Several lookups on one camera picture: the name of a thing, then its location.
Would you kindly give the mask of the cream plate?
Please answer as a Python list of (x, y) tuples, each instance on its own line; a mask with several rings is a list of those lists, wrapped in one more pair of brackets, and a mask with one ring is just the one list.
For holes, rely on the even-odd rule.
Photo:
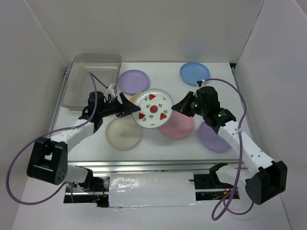
[(142, 128), (131, 115), (113, 119), (106, 127), (106, 139), (119, 150), (131, 149), (142, 137)]

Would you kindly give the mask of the orange plate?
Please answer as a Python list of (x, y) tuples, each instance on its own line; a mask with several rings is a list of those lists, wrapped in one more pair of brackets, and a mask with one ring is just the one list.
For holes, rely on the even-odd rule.
[(136, 98), (141, 94), (141, 92), (138, 92), (136, 94), (134, 94), (131, 98), (130, 98), (130, 102), (134, 103)]

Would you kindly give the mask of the purple plate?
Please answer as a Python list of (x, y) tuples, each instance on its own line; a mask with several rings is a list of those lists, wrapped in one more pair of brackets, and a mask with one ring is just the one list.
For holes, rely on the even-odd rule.
[(148, 75), (137, 69), (123, 72), (118, 79), (118, 86), (122, 92), (135, 94), (146, 90), (150, 85)]
[(223, 153), (231, 149), (231, 146), (205, 122), (199, 127), (199, 136), (203, 145), (214, 152)]

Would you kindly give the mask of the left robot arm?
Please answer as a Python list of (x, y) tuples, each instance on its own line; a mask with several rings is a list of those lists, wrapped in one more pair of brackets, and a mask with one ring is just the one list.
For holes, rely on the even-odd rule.
[(49, 138), (38, 138), (34, 142), (27, 176), (54, 185), (72, 182), (82, 190), (90, 191), (95, 181), (93, 171), (69, 165), (69, 152), (82, 140), (93, 135), (101, 127), (104, 117), (115, 115), (122, 118), (140, 110), (122, 93), (119, 97), (105, 97), (102, 92), (91, 92), (87, 106), (72, 127), (61, 129)]

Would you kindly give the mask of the blue plate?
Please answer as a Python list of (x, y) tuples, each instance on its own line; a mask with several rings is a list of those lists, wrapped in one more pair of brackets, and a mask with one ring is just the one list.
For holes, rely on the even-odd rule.
[(209, 69), (199, 62), (185, 63), (179, 70), (181, 79), (189, 85), (197, 85), (198, 81), (209, 79)]

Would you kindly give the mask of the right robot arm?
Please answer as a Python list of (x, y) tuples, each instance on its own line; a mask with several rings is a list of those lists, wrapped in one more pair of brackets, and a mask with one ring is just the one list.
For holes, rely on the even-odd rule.
[(188, 117), (199, 115), (233, 150), (242, 154), (251, 177), (246, 180), (245, 191), (257, 205), (261, 205), (286, 189), (287, 166), (276, 162), (240, 129), (235, 116), (220, 106), (218, 93), (212, 86), (204, 86), (188, 94), (172, 110)]

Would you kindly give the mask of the pink plate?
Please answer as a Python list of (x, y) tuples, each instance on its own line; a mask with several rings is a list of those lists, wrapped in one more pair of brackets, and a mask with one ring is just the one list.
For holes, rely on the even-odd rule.
[(194, 119), (179, 112), (173, 111), (169, 120), (158, 128), (167, 137), (183, 139), (190, 135), (194, 129)]

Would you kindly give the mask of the white watermelon pattern plate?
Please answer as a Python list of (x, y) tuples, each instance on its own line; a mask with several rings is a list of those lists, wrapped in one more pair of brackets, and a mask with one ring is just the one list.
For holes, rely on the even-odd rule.
[(173, 100), (164, 90), (146, 90), (135, 98), (134, 104), (141, 110), (133, 113), (132, 118), (142, 128), (161, 127), (171, 118)]

